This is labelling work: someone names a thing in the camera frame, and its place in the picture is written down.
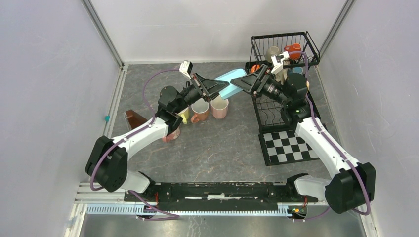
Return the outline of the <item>light blue hexagonal mug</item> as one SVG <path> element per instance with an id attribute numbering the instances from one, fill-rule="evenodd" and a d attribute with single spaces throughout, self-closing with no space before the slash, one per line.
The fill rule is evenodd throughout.
<path id="1" fill-rule="evenodd" d="M 217 81 L 224 81 L 224 82 L 229 83 L 229 85 L 226 88 L 222 89 L 219 92 L 219 96 L 223 100 L 226 100 L 226 99 L 232 97 L 233 95 L 243 91 L 239 87 L 233 85 L 231 80 L 243 77 L 245 75 L 246 75 L 246 71 L 244 69 L 234 69 L 234 70 L 231 70 L 231 71 L 229 71 L 225 74 L 222 74 L 221 76 L 216 77 L 215 80 L 217 80 Z"/>

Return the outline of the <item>light pink hexagonal mug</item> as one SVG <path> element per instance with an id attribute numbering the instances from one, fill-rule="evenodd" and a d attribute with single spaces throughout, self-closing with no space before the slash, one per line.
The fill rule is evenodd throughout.
<path id="1" fill-rule="evenodd" d="M 212 115 L 215 119 L 223 119 L 228 112 L 229 100 L 222 99 L 220 96 L 216 97 L 210 102 Z"/>

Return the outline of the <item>salmon floral mug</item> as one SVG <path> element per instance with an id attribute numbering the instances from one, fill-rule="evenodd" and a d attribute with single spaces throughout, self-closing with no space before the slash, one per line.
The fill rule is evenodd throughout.
<path id="1" fill-rule="evenodd" d="M 193 115 L 190 118 L 192 123 L 205 121 L 209 115 L 210 105 L 204 99 L 199 99 L 191 105 Z"/>

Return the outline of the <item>pink patterned mug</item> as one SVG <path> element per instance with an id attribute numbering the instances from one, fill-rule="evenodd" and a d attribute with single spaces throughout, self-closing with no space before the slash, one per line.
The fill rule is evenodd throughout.
<path id="1" fill-rule="evenodd" d="M 169 143 L 170 141 L 177 139 L 179 135 L 180 135 L 180 128 L 178 127 L 173 133 L 163 137 L 162 141 L 165 143 Z"/>

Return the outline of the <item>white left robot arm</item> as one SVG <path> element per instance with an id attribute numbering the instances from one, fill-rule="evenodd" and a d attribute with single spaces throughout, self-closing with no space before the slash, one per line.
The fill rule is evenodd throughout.
<path id="1" fill-rule="evenodd" d="M 96 140 L 85 167 L 91 189 L 108 192 L 125 189 L 136 192 L 143 201 L 150 201 L 155 196 L 155 187 L 145 174 L 128 170 L 129 159 L 151 143 L 175 132 L 182 123 L 179 112 L 200 99 L 216 98 L 229 85 L 227 81 L 193 74 L 182 91 L 173 86 L 163 87 L 158 109 L 148 121 L 123 135 L 112 139 L 103 135 Z"/>

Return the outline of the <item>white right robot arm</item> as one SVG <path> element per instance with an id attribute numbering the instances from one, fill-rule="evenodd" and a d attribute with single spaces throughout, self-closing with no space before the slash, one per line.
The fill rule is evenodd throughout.
<path id="1" fill-rule="evenodd" d="M 259 70 L 231 84 L 252 97 L 264 95 L 283 107 L 282 120 L 294 129 L 320 158 L 330 179 L 299 174 L 287 180 L 286 197 L 299 201 L 304 196 L 326 201 L 331 210 L 342 214 L 349 210 L 360 215 L 371 213 L 375 194 L 376 170 L 369 163 L 360 163 L 350 155 L 321 125 L 308 98 L 308 80 L 299 73 L 289 73 L 283 83 L 276 82 L 271 70 L 263 65 Z"/>

